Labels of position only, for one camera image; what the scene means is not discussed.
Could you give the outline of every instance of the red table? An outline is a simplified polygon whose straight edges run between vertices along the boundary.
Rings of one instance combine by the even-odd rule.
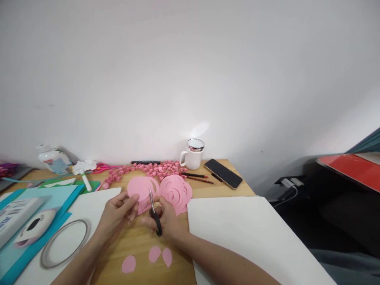
[[[380,192],[380,165],[354,154],[326,156],[318,158],[317,163]]]

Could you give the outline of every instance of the scissors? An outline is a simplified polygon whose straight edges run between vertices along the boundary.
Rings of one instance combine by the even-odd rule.
[[[97,163],[96,168],[92,171],[93,174],[101,173],[106,170],[114,169],[114,168],[121,168],[123,165],[108,165],[105,163]]]
[[[158,236],[162,236],[160,217],[158,216],[158,214],[153,208],[153,197],[152,197],[152,190],[150,189],[150,187],[149,187],[149,196],[150,196],[150,203],[152,204],[152,208],[149,210],[149,214],[156,221],[157,229],[158,229],[158,231],[156,230],[156,234]]]

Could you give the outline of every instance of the glue bottle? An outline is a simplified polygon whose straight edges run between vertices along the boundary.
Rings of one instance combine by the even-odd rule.
[[[71,173],[72,161],[59,148],[52,148],[49,144],[36,146],[39,151],[38,159],[47,169],[58,175]]]

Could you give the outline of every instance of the red pencil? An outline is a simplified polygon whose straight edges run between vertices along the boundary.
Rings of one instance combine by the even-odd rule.
[[[198,180],[198,181],[202,181],[202,182],[207,182],[207,183],[211,183],[211,184],[216,184],[215,182],[212,182],[212,181],[208,181],[208,180],[203,180],[203,179],[198,179],[198,178],[194,178],[194,177],[191,177],[191,176],[188,176],[188,175],[185,175],[187,178],[189,179],[193,179],[193,180]]]
[[[180,172],[179,175],[208,178],[208,176],[206,176],[206,175],[193,174],[193,173],[187,173],[187,172]]]

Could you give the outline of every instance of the power outlet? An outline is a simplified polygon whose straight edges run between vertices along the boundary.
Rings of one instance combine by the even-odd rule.
[[[302,179],[304,179],[305,177],[306,175],[284,176],[284,177],[279,178],[274,184],[281,184],[281,181],[284,180],[285,178],[288,178],[289,180],[292,178],[297,178],[299,181],[302,181]]]

